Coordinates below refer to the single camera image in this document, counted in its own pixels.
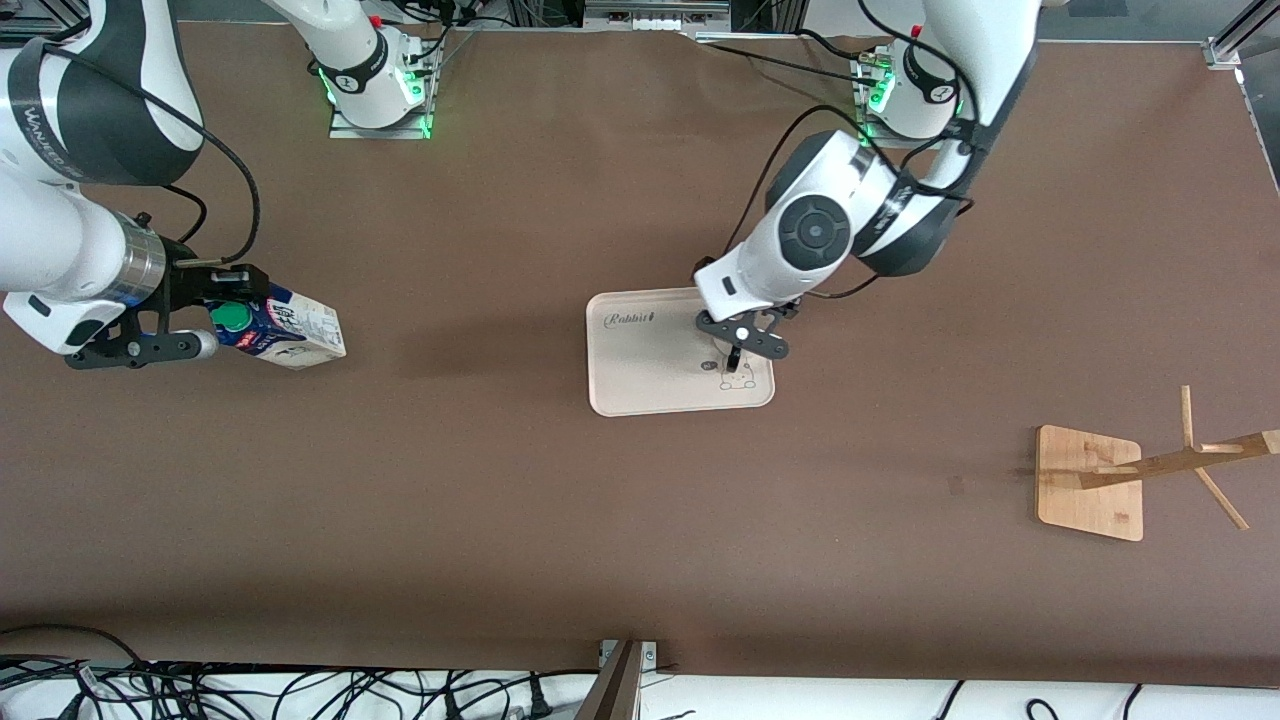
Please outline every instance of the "brown tabletop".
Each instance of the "brown tabletop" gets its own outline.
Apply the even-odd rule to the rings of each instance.
[[[687,284],[847,86],[676,35],[485,33],[435,138],[329,141],[292,29],[183,40],[262,186],[250,259],[349,356],[76,373],[0,323],[5,624],[169,659],[552,667],[632,634],[689,673],[1280,683],[1280,462],[1217,473],[1248,532],[1189,474],[1148,483],[1140,543],[1033,514],[1039,424],[1174,450],[1189,383],[1206,439],[1280,427],[1276,192],[1194,45],[1042,46],[940,259],[810,304],[771,405],[604,419],[588,300]],[[236,170],[209,149],[182,184],[195,246],[234,249]]]

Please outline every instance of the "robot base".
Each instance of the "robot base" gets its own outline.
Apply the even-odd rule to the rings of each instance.
[[[406,42],[408,42],[410,53],[422,51],[421,38],[407,36]],[[326,88],[329,105],[333,106],[333,114],[329,117],[329,137],[340,140],[430,140],[435,124],[435,97],[440,88],[443,59],[443,44],[435,44],[431,53],[406,65],[406,72],[421,73],[422,76],[408,78],[404,82],[406,91],[417,99],[417,104],[403,118],[384,128],[365,128],[348,120],[334,106],[333,92]]]
[[[591,407],[607,418],[759,407],[773,398],[773,363],[726,351],[700,332],[696,288],[596,295],[586,305]]]

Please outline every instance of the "robotic arm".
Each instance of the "robotic arm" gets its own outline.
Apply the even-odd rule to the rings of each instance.
[[[925,67],[928,53],[897,40],[893,69],[902,86],[879,114],[905,135],[928,131],[932,137],[945,126],[948,140],[941,141],[928,176],[916,181],[895,170],[841,131],[804,140],[774,177],[768,210],[751,234],[695,273],[707,304],[698,327],[739,351],[781,359],[786,343],[755,328],[755,311],[790,316],[795,301],[850,255],[877,275],[924,269],[946,242],[961,196],[1027,82],[1039,6],[1039,0],[924,0],[922,40],[933,40],[972,86],[955,92],[945,64]],[[964,101],[959,115],[957,100]]]
[[[387,126],[421,102],[402,72],[408,54],[420,50],[417,38],[374,28],[357,0],[268,4],[307,40],[337,90],[334,102],[353,124]],[[90,0],[90,17],[91,28],[63,51],[201,123],[168,0]],[[46,53],[41,40],[0,50],[0,78],[5,313],[37,342],[77,361],[96,352],[97,365],[141,366],[211,354],[216,343],[209,333],[166,328],[142,347],[137,313],[166,318],[204,300],[257,299],[268,291],[266,275],[252,265],[179,268],[195,258],[191,250],[159,237],[145,218],[114,213],[79,192],[81,183],[170,184],[195,163],[201,135],[96,70]],[[95,352],[84,350],[90,343]]]

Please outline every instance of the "wooden post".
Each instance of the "wooden post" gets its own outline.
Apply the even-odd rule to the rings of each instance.
[[[1233,445],[1238,450],[1217,451],[1221,446]],[[1262,457],[1265,455],[1280,454],[1280,430],[1263,430],[1244,437],[1238,437],[1221,443],[1215,443],[1215,451],[1203,452],[1196,447],[1184,447],[1174,452],[1143,457],[1124,465],[1112,468],[1098,468],[1092,473],[1076,473],[1080,489],[1105,488],[1120,483],[1132,483],[1183,473],[1197,468],[1207,468],[1221,462],[1235,462],[1249,457]]]
[[[1196,433],[1192,429],[1192,386],[1183,386],[1183,447],[1196,447]],[[1238,446],[1231,446],[1233,452],[1243,451],[1244,448],[1235,450]],[[1201,446],[1201,452],[1213,452],[1206,446]],[[1231,501],[1226,498],[1226,493],[1222,488],[1217,487],[1213,478],[1208,477],[1208,470],[1204,468],[1196,468],[1196,477],[1199,478],[1201,484],[1208,489],[1210,495],[1217,502],[1217,506],[1226,512],[1226,516],[1231,519],[1231,524],[1235,525],[1238,530],[1248,530],[1249,524],[1244,521],[1244,516],[1231,505]]]

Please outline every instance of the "wooden coat rack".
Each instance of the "wooden coat rack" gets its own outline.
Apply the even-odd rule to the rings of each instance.
[[[1280,430],[1196,445],[1192,388],[1183,386],[1183,448],[1143,457],[1138,443],[1057,425],[1036,434],[1036,515],[1126,541],[1142,539],[1142,480],[1193,470],[1238,529],[1248,523],[1204,468],[1280,454]]]

